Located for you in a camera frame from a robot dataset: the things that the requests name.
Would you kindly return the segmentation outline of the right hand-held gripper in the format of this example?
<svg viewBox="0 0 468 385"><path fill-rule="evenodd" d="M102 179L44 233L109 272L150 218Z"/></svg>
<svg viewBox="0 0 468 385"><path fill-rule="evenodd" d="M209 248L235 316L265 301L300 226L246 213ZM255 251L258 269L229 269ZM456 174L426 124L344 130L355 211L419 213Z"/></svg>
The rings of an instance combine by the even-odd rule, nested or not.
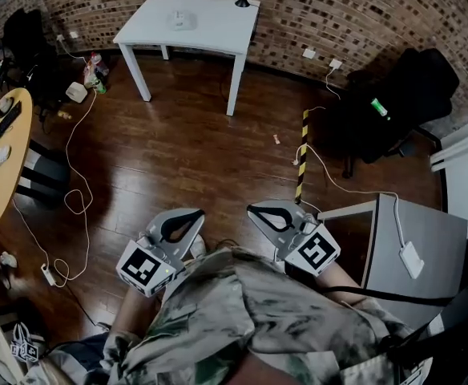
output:
<svg viewBox="0 0 468 385"><path fill-rule="evenodd" d="M318 277L341 253L325 226L293 201L253 203L247 214L276 247L274 261L279 265L293 265Z"/></svg>

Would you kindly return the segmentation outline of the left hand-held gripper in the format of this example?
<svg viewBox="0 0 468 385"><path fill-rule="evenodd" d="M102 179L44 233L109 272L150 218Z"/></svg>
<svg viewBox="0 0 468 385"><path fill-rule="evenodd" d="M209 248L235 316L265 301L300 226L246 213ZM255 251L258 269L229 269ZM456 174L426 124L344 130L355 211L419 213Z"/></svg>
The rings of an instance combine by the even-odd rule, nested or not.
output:
<svg viewBox="0 0 468 385"><path fill-rule="evenodd" d="M183 257L204 225L202 209L172 209L159 213L130 240L116 266L121 280L146 297L157 294L184 270Z"/></svg>

